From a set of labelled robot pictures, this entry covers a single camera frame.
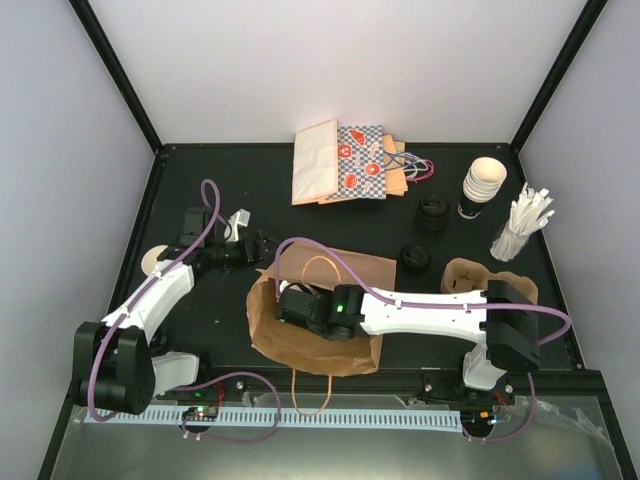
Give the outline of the large brown paper bag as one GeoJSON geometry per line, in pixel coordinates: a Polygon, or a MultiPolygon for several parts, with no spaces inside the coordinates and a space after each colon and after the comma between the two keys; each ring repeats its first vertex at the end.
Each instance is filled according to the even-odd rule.
{"type": "Polygon", "coordinates": [[[246,297],[252,347],[295,374],[328,379],[378,371],[383,338],[358,327],[363,280],[394,288],[392,259],[295,242],[280,253],[246,297]]]}

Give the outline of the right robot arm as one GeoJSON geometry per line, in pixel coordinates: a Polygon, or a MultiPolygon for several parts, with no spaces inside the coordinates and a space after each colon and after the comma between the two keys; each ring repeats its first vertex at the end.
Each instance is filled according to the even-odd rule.
{"type": "Polygon", "coordinates": [[[341,284],[329,291],[283,281],[276,319],[330,341],[386,334],[451,337],[474,344],[454,379],[457,396],[476,403],[507,373],[540,367],[533,304],[504,281],[483,290],[418,294],[341,284]]]}

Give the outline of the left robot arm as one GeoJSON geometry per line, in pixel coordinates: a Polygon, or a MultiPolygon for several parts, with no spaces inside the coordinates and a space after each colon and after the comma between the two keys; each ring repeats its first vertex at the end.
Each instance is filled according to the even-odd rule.
{"type": "Polygon", "coordinates": [[[229,219],[209,208],[187,210],[173,242],[145,255],[146,278],[124,304],[76,330],[70,384],[76,405],[100,417],[140,414],[154,397],[179,387],[193,399],[213,391],[213,372],[198,355],[170,350],[162,325],[210,271],[254,266],[274,253],[276,240],[249,221],[244,209],[229,219]]]}

